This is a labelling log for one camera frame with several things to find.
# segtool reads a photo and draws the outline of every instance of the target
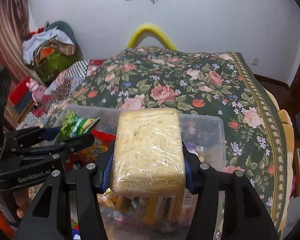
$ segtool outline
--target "silver screw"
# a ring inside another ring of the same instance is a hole
[[[60,171],[59,170],[55,170],[51,174],[52,174],[53,177],[56,177],[56,176],[59,176]]]
[[[87,164],[87,169],[88,170],[92,170],[92,169],[94,169],[96,167],[96,165],[94,164],[94,163],[89,163],[89,164]]]
[[[207,170],[207,169],[209,169],[209,164],[207,164],[207,163],[201,163],[200,164],[200,168],[203,169],[203,170]]]
[[[242,176],[243,176],[243,172],[240,171],[240,170],[236,170],[234,173],[235,173],[238,177],[242,177]]]

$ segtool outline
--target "brown floor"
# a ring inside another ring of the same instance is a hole
[[[300,113],[300,99],[298,100],[295,98],[289,89],[286,89],[285,87],[275,85],[272,83],[260,81],[261,85],[268,90],[271,94],[274,95],[276,98],[279,108],[280,109],[285,109],[292,121],[293,124],[293,129],[294,129],[294,134],[295,134],[295,140],[299,140],[300,137],[297,134],[296,127],[295,127],[295,115]]]

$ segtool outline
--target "wall outlet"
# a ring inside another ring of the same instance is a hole
[[[258,62],[259,62],[259,59],[258,58],[254,58],[253,60],[252,60],[252,65],[258,65]]]

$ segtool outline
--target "curtain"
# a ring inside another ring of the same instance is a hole
[[[0,66],[7,66],[11,78],[10,92],[26,76],[40,78],[23,62],[22,43],[29,33],[28,0],[0,0]],[[5,110],[5,121],[16,127],[12,104]]]

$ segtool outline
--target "yellow arch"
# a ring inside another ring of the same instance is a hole
[[[135,30],[135,32],[132,34],[132,36],[128,42],[127,49],[135,47],[135,45],[138,41],[138,38],[144,32],[151,32],[154,35],[156,35],[157,38],[163,43],[163,45],[167,49],[178,50],[176,48],[176,46],[173,45],[171,40],[167,37],[167,35],[165,35],[165,33],[158,26],[151,24],[151,23],[142,24]]]

